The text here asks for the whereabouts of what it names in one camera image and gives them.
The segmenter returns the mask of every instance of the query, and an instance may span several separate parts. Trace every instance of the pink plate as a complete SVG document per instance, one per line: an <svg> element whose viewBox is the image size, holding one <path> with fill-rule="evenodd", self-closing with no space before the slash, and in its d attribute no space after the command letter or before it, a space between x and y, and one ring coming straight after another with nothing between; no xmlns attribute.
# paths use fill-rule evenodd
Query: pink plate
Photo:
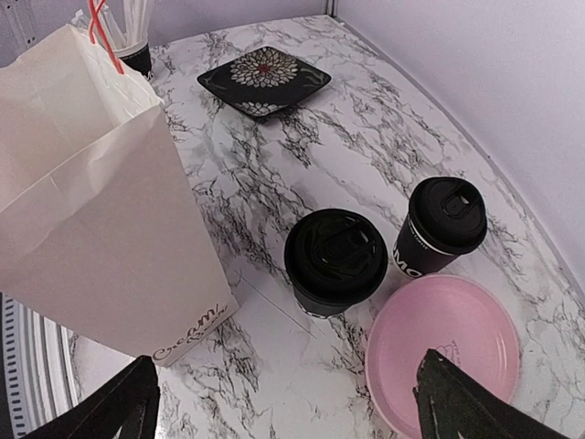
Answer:
<svg viewBox="0 0 585 439"><path fill-rule="evenodd" d="M398 432L420 439L412 389L429 348L501 400L512 398L520 358L507 312L477 284L449 275L425 276L390 297L367 342L367 386L382 418Z"/></svg>

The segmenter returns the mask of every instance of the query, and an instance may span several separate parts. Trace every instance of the black object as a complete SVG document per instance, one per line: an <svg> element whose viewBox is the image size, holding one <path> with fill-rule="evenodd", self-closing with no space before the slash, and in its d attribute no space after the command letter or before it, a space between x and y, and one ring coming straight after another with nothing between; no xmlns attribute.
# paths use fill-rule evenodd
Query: black object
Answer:
<svg viewBox="0 0 585 439"><path fill-rule="evenodd" d="M137 52L119 58L124 61L128 67L141 72L148 80L153 77L153 62L150 59L148 43Z"/></svg>
<svg viewBox="0 0 585 439"><path fill-rule="evenodd" d="M150 357L139 357L77 407L26 439L154 439L160 390Z"/></svg>
<svg viewBox="0 0 585 439"><path fill-rule="evenodd" d="M417 384L423 439L568 439L498 400L434 349L419 366Z"/></svg>
<svg viewBox="0 0 585 439"><path fill-rule="evenodd" d="M0 305L3 303L3 295L0 293ZM0 323L0 340L3 340L2 331L2 324ZM16 361L13 359L5 359L4 355L0 354L0 370L6 371L10 364L10 366L15 366ZM6 385L5 380L5 373L0 373L0 437L14 437L12 431L12 423L10 418L10 411L8 408L8 386ZM15 396L12 396L13 399L18 398L20 393Z"/></svg>
<svg viewBox="0 0 585 439"><path fill-rule="evenodd" d="M327 73L276 48L247 53L197 78L222 101L250 117L263 117L323 88Z"/></svg>
<svg viewBox="0 0 585 439"><path fill-rule="evenodd" d="M484 200L474 185L455 177L428 178L410 197L392 256L406 275L421 277L475 250L486 232Z"/></svg>
<svg viewBox="0 0 585 439"><path fill-rule="evenodd" d="M301 307L313 316L329 317L376 291L388 268L388 252L369 220L347 210L324 209L292 228L284 264Z"/></svg>

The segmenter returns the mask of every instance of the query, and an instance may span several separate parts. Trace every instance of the black paper cup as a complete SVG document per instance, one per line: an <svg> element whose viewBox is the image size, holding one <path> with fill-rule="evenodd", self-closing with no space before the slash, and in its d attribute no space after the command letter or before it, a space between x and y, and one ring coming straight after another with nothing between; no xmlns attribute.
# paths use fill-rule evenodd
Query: black paper cup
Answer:
<svg viewBox="0 0 585 439"><path fill-rule="evenodd" d="M429 178L410 197L392 259L411 278L435 273L479 247L486 232L484 200L474 185L455 177Z"/></svg>
<svg viewBox="0 0 585 439"><path fill-rule="evenodd" d="M148 42L139 43L133 48L116 51L116 56L131 69L139 71L150 80L153 76L153 62L150 59Z"/></svg>
<svg viewBox="0 0 585 439"><path fill-rule="evenodd" d="M300 307L327 318L368 299L388 268L382 236L366 218L341 209L301 219L284 247L284 264Z"/></svg>

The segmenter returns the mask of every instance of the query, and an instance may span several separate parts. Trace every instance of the white marble surface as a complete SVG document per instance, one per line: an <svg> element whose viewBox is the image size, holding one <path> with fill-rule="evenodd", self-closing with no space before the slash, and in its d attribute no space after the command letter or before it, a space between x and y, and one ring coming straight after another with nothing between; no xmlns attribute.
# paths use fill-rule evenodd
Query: white marble surface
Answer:
<svg viewBox="0 0 585 439"><path fill-rule="evenodd" d="M333 76L297 108L258 124L199 86L197 75L270 45ZM491 166L412 84L326 16L238 27L154 48L193 194L242 307L170 369L159 439L394 438L368 398L367 331L395 287L344 316L305 315L283 270L287 232L315 209L371 219L391 247L408 195L430 176L459 176L484 194L489 234L448 272L504 304L518 331L513 405L577 438L585 431L585 308L532 217ZM70 341L83 398L128 358Z"/></svg>

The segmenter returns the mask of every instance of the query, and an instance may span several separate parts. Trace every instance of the metal grate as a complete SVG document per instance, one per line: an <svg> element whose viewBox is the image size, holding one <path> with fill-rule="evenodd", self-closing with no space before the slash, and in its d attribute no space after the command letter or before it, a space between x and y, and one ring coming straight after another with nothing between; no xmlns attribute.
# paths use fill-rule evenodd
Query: metal grate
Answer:
<svg viewBox="0 0 585 439"><path fill-rule="evenodd" d="M15 437L77 405L67 329L3 296L5 381Z"/></svg>
<svg viewBox="0 0 585 439"><path fill-rule="evenodd" d="M27 406L27 392L23 370L23 352L19 336L23 327L21 305L14 299L2 298L2 346L5 364L6 395L8 410L15 437L22 437L31 428Z"/></svg>

